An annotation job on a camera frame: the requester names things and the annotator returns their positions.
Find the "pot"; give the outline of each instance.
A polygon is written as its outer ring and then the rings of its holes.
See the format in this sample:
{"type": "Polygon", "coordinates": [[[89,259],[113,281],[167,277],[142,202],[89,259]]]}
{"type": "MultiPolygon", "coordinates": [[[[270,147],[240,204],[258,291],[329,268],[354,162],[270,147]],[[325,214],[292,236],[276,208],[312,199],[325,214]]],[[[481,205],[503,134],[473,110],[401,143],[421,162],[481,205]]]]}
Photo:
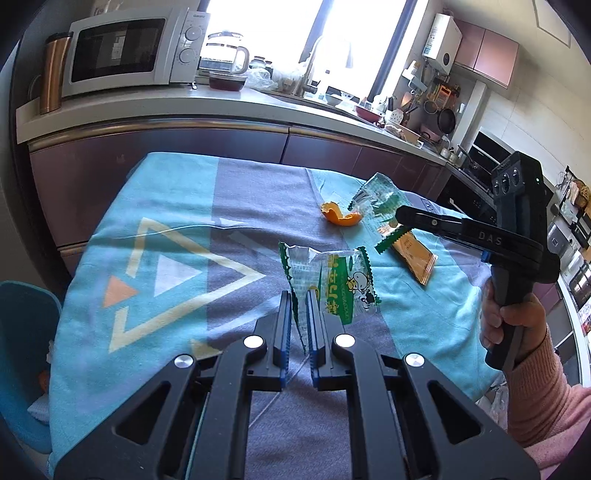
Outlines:
{"type": "Polygon", "coordinates": [[[441,140],[441,135],[437,135],[433,130],[430,130],[425,124],[421,124],[421,137],[426,138],[427,140],[437,143],[441,140]]]}

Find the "ceiling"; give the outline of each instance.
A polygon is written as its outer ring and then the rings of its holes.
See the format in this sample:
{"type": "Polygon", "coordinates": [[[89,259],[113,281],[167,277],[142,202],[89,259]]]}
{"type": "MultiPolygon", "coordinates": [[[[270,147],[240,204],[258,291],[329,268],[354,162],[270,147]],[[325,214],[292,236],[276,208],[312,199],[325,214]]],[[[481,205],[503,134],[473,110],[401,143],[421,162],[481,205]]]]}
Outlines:
{"type": "Polygon", "coordinates": [[[545,0],[443,0],[460,20],[520,43],[522,56],[573,92],[589,91],[591,64],[545,0]]]}

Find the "sink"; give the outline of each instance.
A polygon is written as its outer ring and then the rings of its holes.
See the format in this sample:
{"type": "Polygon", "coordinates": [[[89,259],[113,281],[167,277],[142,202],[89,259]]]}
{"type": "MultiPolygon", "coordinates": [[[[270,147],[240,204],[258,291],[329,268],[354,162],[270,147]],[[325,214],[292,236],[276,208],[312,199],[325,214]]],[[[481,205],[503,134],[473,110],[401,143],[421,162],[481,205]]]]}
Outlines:
{"type": "Polygon", "coordinates": [[[273,97],[273,98],[281,100],[282,102],[292,103],[293,105],[309,106],[311,108],[316,108],[318,110],[323,110],[325,112],[330,112],[330,113],[335,113],[336,115],[345,116],[347,118],[350,118],[351,120],[355,120],[356,122],[375,127],[374,124],[372,124],[366,120],[363,120],[362,118],[359,118],[354,113],[347,112],[341,108],[338,108],[338,107],[335,107],[332,105],[328,105],[327,103],[321,102],[319,100],[311,100],[309,98],[301,98],[301,97],[296,97],[294,95],[287,95],[285,93],[278,93],[278,92],[264,92],[264,93],[266,95],[273,97]]]}

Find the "black handle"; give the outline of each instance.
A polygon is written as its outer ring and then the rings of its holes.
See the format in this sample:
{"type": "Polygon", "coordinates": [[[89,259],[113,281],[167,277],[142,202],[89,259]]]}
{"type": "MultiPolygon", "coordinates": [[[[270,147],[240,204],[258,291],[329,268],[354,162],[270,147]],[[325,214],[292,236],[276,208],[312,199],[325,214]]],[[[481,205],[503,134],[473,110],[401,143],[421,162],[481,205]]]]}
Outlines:
{"type": "MultiPolygon", "coordinates": [[[[492,284],[495,287],[495,301],[500,306],[521,303],[531,293],[534,283],[502,267],[491,266],[492,284]]],[[[486,364],[496,370],[505,372],[513,370],[515,357],[521,346],[523,327],[515,327],[503,322],[503,341],[494,345],[486,354],[486,364]]]]}

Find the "kitchen counter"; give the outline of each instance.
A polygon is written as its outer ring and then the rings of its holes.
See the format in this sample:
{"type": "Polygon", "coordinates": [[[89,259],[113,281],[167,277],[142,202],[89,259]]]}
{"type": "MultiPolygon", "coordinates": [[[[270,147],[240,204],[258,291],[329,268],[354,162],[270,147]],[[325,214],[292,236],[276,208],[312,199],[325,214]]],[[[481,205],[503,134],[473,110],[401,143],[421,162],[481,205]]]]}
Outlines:
{"type": "Polygon", "coordinates": [[[384,130],[307,106],[294,105],[248,88],[240,92],[213,90],[205,85],[134,87],[65,99],[62,107],[38,114],[38,99],[17,109],[17,143],[36,141],[59,132],[138,118],[231,118],[335,132],[388,149],[396,149],[435,164],[444,158],[384,130]]]}
{"type": "Polygon", "coordinates": [[[579,358],[580,382],[584,387],[591,387],[591,353],[589,351],[587,338],[584,336],[583,329],[581,328],[579,311],[570,294],[568,285],[562,278],[562,275],[559,276],[557,283],[573,327],[577,356],[579,358]]]}

